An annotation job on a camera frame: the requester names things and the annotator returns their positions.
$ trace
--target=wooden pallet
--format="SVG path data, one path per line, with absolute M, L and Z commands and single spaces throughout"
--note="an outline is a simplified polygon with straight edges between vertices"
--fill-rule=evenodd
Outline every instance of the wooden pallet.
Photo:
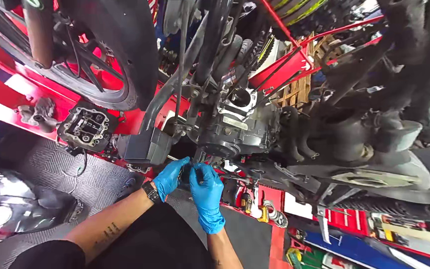
M 315 52 L 313 42 L 308 44 L 307 55 L 313 57 Z M 308 101 L 308 93 L 311 90 L 311 75 L 302 77 L 294 81 L 289 86 L 285 87 L 281 93 L 278 94 L 276 103 L 281 107 L 284 106 L 300 106 Z
M 340 42 L 338 39 L 334 39 L 333 35 L 328 34 L 323 37 L 322 40 L 320 40 L 316 46 L 314 47 L 314 67 L 317 68 L 320 66 L 320 62 L 323 59 L 323 56 L 326 54 L 327 51 L 329 51 L 330 46 L 332 44 L 335 44 L 336 42 Z M 335 48 L 332 52 L 329 53 L 329 55 L 326 57 L 326 61 L 333 60 L 335 58 L 338 58 L 341 56 L 343 52 L 339 47 Z

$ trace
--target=motorcycle engine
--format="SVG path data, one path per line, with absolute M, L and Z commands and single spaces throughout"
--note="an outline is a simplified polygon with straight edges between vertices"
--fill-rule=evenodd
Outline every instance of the motorcycle engine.
M 276 141 L 279 109 L 268 103 L 252 110 L 263 92 L 223 89 L 213 113 L 204 113 L 198 147 L 212 156 L 230 158 L 262 153 Z

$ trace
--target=shock absorber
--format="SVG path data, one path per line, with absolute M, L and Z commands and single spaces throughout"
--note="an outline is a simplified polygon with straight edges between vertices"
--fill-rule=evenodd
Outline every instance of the shock absorber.
M 390 215 L 408 216 L 407 210 L 401 202 L 394 199 L 379 197 L 364 197 L 361 199 L 346 199 L 335 205 L 336 208 L 354 209 L 360 211 L 371 211 L 386 213 Z
M 337 203 L 334 207 L 386 213 L 409 219 L 430 220 L 430 204 L 400 201 L 387 197 L 351 198 Z
M 23 0 L 31 53 L 39 68 L 53 64 L 53 0 Z

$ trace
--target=black fairing panel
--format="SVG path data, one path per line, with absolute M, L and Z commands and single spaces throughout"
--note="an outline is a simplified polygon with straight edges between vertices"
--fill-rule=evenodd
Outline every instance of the black fairing panel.
M 157 40 L 147 0 L 61 0 L 64 13 L 83 22 L 114 51 L 137 105 L 145 111 L 157 86 Z
M 13 170 L 0 169 L 0 241 L 68 222 L 76 207 L 72 195 L 33 185 Z

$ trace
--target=forearm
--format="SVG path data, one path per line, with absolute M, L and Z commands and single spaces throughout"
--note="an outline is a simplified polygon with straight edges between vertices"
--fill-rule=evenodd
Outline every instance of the forearm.
M 79 245 L 86 254 L 86 263 L 89 263 L 152 205 L 153 202 L 140 189 L 89 217 L 71 230 L 65 239 Z
M 226 235 L 225 228 L 217 234 L 207 234 L 207 246 L 215 261 L 215 268 L 243 268 L 228 235 Z

